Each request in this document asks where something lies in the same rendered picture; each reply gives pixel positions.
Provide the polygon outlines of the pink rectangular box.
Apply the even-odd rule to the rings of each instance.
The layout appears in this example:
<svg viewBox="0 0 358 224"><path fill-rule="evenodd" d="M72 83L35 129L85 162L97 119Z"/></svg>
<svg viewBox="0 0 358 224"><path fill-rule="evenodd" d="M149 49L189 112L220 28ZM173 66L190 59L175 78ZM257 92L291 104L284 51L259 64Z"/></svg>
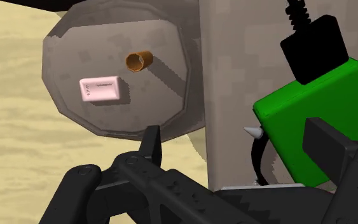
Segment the pink rectangular box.
<svg viewBox="0 0 358 224"><path fill-rule="evenodd" d="M120 99L120 79L117 76L83 78L79 87L83 102L115 101Z"/></svg>

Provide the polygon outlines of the round grey table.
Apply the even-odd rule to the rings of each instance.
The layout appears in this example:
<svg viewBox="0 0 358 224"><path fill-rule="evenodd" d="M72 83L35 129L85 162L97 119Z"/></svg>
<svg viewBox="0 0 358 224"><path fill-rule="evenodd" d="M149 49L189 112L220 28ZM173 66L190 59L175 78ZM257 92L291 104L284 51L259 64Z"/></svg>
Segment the round grey table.
<svg viewBox="0 0 358 224"><path fill-rule="evenodd" d="M128 54L153 63L127 69ZM120 99L83 102L79 81L117 76ZM198 0L86 0L43 40L42 79L58 111L98 136L141 140L159 125L168 141L204 125Z"/></svg>

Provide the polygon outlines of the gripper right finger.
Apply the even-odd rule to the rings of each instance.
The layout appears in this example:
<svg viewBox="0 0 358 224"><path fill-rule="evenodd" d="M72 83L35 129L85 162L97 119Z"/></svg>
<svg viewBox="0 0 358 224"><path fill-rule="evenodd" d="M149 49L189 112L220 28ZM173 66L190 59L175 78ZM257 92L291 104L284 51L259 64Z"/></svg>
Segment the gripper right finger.
<svg viewBox="0 0 358 224"><path fill-rule="evenodd" d="M322 224L358 224L358 141L321 118L307 118L303 151L337 186Z"/></svg>

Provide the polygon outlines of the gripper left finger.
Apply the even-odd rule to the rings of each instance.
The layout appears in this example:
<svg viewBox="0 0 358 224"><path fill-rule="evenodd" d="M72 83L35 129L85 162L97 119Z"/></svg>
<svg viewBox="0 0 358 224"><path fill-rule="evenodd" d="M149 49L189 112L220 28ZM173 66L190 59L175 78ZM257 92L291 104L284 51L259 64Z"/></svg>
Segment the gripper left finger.
<svg viewBox="0 0 358 224"><path fill-rule="evenodd" d="M143 224L261 224L183 173L164 171L160 128L146 128L137 151L105 171L93 164L66 172L39 224L107 224L132 213Z"/></svg>

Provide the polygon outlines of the brown cylindrical cup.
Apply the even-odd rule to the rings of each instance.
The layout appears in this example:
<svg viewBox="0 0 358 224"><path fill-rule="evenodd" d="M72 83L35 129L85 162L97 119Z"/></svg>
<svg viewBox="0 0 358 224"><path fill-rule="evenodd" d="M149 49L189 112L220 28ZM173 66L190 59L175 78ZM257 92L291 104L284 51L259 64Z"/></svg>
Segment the brown cylindrical cup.
<svg viewBox="0 0 358 224"><path fill-rule="evenodd" d="M150 51L130 53L127 55L125 63L129 71L136 73L153 63L153 54Z"/></svg>

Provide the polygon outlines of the green and black box device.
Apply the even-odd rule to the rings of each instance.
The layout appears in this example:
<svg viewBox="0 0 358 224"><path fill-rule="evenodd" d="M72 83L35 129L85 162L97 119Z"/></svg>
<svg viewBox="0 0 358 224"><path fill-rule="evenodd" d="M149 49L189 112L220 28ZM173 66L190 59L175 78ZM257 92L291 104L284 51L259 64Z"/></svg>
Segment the green and black box device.
<svg viewBox="0 0 358 224"><path fill-rule="evenodd" d="M305 124L307 118L319 117L358 140L358 60L348 56L334 16L312 20L304 0L287 2L294 32L280 45L295 79L253 105L261 124L247 129L254 137L253 168L257 182L265 185L261 159L267 143L272 143L296 183L338 183L345 157L325 150L320 136L311 137L305 153Z"/></svg>

